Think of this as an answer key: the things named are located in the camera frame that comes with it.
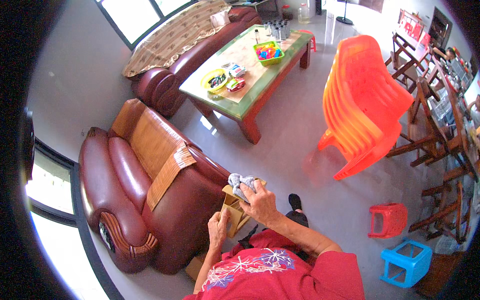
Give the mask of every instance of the window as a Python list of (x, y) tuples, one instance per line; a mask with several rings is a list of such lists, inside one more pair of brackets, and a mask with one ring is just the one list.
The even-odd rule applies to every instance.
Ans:
[(25, 190), (52, 267), (78, 299), (117, 299), (120, 293), (93, 245), (79, 188), (78, 164), (36, 139), (32, 180)]
[(198, 0), (96, 0), (113, 29), (133, 50), (174, 14)]

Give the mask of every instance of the brown leather sofa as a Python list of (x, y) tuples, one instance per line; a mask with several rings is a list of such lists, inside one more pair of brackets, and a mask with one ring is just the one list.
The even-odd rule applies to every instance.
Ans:
[[(145, 201), (154, 178), (133, 150), (145, 157), (138, 149), (152, 141), (131, 139), (141, 118), (149, 120), (147, 130), (161, 127), (182, 139), (196, 160), (180, 170), (153, 211)], [(93, 127), (80, 150), (87, 222), (100, 233), (121, 271), (134, 273), (151, 264), (162, 273), (175, 274), (207, 248), (207, 223), (222, 207), (229, 172), (138, 99), (125, 102), (117, 121), (122, 124), (122, 136), (112, 128), (107, 132)]]
[(168, 69), (153, 68), (130, 78), (135, 95), (162, 116), (173, 116), (186, 99), (179, 93), (179, 86), (229, 41), (252, 25), (261, 24), (252, 7), (233, 7), (228, 18), (231, 23), (180, 55)]

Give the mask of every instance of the green basket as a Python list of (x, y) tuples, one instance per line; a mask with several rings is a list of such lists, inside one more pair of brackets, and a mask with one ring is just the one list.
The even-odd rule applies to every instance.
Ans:
[(265, 45), (268, 45), (268, 44), (274, 44), (275, 47), (277, 47), (278, 49), (280, 49), (280, 46), (277, 44), (276, 41), (270, 41), (270, 42), (264, 42), (264, 43), (260, 43), (260, 44), (256, 44), (256, 45), (253, 45), (253, 51), (255, 52), (255, 55), (257, 56), (257, 60), (262, 64), (262, 66), (266, 67), (266, 66), (269, 66), (269, 65), (274, 65), (274, 64), (277, 64), (277, 63), (280, 63), (283, 59), (283, 57), (285, 56), (285, 54), (283, 53), (282, 49), (280, 49), (280, 56), (279, 57), (274, 57), (274, 58), (271, 58), (271, 59), (267, 59), (267, 60), (259, 60), (258, 59), (258, 55), (257, 55), (257, 48), (259, 46), (265, 46)]

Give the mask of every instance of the foot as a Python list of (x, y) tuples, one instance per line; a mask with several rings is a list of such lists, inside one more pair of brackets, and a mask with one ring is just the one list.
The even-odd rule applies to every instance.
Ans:
[(301, 210), (301, 200), (297, 194), (290, 194), (288, 195), (288, 203), (292, 206), (292, 210)]

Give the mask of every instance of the window frame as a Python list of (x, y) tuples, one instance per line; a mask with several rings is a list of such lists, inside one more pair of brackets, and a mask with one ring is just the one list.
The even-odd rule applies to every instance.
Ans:
[(41, 152), (53, 162), (70, 171), (70, 187), (72, 190), (73, 215), (45, 205), (31, 197), (28, 197), (30, 211), (42, 216), (50, 221), (54, 221), (63, 225), (75, 227), (78, 229), (80, 239), (85, 250), (85, 254), (92, 267), (92, 270), (103, 288), (103, 291), (109, 299), (124, 299), (118, 291), (117, 287), (108, 275), (103, 266), (100, 257), (96, 251), (95, 245), (90, 234), (90, 229), (85, 217), (84, 207), (82, 204), (82, 195), (80, 191), (79, 165), (67, 157), (53, 150), (41, 140), (35, 137), (35, 151)]
[(155, 23), (152, 27), (150, 27), (147, 31), (145, 31), (140, 37), (138, 37), (138, 39), (136, 39), (133, 43), (130, 43), (130, 41), (127, 39), (127, 37), (123, 34), (123, 32), (120, 30), (120, 28), (117, 26), (117, 24), (115, 23), (115, 21), (110, 17), (109, 13), (107, 12), (107, 10), (103, 7), (102, 5), (102, 2), (105, 1), (105, 0), (100, 0), (100, 1), (97, 1), (97, 0), (92, 0), (96, 3), (96, 5), (98, 6), (98, 8), (101, 10), (101, 12), (103, 13), (103, 15), (105, 16), (105, 18), (107, 19), (107, 21), (110, 23), (110, 25), (112, 26), (112, 28), (115, 30), (115, 32), (120, 36), (120, 38), (122, 39), (122, 41), (127, 45), (127, 47), (130, 49), (130, 50), (134, 50), (135, 47), (137, 47), (137, 45), (147, 36), (149, 35), (150, 33), (152, 33), (152, 31), (155, 30), (155, 28), (159, 27), (163, 22), (167, 21), (168, 19), (170, 19), (170, 17), (172, 17), (173, 15), (181, 12), (182, 10), (186, 9), (187, 7), (189, 7), (190, 5), (194, 4), (194, 3), (197, 3), (198, 0), (190, 0), (189, 2), (183, 4), (182, 6), (178, 7), (176, 10), (172, 11), (171, 13), (169, 13), (168, 15), (163, 15), (162, 11), (160, 10), (160, 7), (158, 6), (157, 2), (155, 2), (155, 0), (148, 0), (150, 2), (150, 4), (152, 5), (154, 11), (157, 13), (158, 17), (160, 18), (160, 21), (158, 21), (157, 23)]

